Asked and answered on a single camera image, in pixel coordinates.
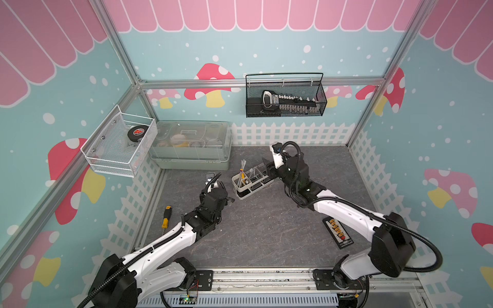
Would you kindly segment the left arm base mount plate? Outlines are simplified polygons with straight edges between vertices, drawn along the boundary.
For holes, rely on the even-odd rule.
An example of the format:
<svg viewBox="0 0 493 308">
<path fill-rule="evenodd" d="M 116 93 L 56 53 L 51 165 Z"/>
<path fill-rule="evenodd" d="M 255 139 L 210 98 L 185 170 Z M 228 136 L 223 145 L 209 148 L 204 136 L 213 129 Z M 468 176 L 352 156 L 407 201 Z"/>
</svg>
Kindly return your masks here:
<svg viewBox="0 0 493 308">
<path fill-rule="evenodd" d="M 194 272 L 186 273 L 183 282 L 178 286 L 178 289 L 182 291 L 186 290 L 198 290 L 198 291 L 210 291 L 213 284 L 212 270 L 196 270 Z"/>
</svg>

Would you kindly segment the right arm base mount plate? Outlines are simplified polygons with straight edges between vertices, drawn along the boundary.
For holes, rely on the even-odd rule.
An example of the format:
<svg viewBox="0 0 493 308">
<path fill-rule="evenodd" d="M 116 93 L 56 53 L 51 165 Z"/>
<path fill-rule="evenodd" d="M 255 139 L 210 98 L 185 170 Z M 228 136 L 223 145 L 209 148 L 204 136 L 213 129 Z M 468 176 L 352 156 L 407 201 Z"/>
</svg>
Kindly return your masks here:
<svg viewBox="0 0 493 308">
<path fill-rule="evenodd" d="M 315 269 L 312 276 L 318 291 L 365 290 L 365 283 L 361 279 L 344 278 L 340 273 L 333 273 L 332 269 Z"/>
</svg>

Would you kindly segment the beige toothbrush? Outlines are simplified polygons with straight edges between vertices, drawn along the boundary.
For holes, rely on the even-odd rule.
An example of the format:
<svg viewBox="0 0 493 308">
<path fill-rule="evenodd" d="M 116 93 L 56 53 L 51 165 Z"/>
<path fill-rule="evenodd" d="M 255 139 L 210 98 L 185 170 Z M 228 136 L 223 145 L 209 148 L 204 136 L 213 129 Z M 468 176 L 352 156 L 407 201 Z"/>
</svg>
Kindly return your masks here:
<svg viewBox="0 0 493 308">
<path fill-rule="evenodd" d="M 242 159 L 241 164 L 240 164 L 240 173 L 241 174 L 244 173 L 245 166 L 246 166 L 246 160 Z"/>
</svg>

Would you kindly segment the yellow toothbrush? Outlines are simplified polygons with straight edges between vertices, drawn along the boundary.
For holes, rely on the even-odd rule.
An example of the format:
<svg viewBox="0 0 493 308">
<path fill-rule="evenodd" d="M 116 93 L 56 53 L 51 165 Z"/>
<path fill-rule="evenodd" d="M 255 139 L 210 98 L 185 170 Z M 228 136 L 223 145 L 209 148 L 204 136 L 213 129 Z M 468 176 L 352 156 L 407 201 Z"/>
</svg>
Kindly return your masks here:
<svg viewBox="0 0 493 308">
<path fill-rule="evenodd" d="M 239 177 L 238 183 L 237 183 L 238 187 L 242 187 L 242 186 L 245 185 L 245 178 L 246 178 L 246 176 L 245 176 L 244 169 L 245 169 L 244 166 L 242 166 L 241 169 L 240 169 L 240 177 Z"/>
</svg>

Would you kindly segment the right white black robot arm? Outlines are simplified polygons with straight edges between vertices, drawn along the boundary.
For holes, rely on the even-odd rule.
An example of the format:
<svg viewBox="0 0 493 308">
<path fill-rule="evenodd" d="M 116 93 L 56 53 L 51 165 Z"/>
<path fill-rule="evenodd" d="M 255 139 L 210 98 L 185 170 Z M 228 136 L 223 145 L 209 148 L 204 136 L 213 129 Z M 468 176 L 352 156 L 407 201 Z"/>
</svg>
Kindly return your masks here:
<svg viewBox="0 0 493 308">
<path fill-rule="evenodd" d="M 331 272 L 336 287 L 346 289 L 352 281 L 371 275 L 384 274 L 396 278 L 402 272 L 430 273 L 442 266 L 444 258 L 437 246 L 410 230 L 399 214 L 384 215 L 367 210 L 310 179 L 309 166 L 304 162 L 304 154 L 296 142 L 274 143 L 270 151 L 273 160 L 267 162 L 267 174 L 282 181 L 286 195 L 298 207 L 337 220 L 371 244 L 370 248 L 346 255 L 336 263 Z M 408 265 L 416 251 L 416 241 L 422 242 L 433 252 L 433 264 L 420 268 Z"/>
</svg>

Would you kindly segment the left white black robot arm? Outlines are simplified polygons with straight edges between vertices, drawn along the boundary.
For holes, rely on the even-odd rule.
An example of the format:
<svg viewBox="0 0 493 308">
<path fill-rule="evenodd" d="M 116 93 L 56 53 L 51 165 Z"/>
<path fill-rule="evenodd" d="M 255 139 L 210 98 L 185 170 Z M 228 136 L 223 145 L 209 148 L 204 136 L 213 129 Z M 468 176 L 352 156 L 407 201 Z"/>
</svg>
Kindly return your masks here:
<svg viewBox="0 0 493 308">
<path fill-rule="evenodd" d="M 163 291 L 187 291 L 196 281 L 196 268 L 181 257 L 163 264 L 181 250 L 214 231 L 224 207 L 233 202 L 216 174 L 200 193 L 200 205 L 183 215 L 179 223 L 159 239 L 124 257 L 112 254 L 100 266 L 87 296 L 79 307 L 136 307 Z"/>
</svg>

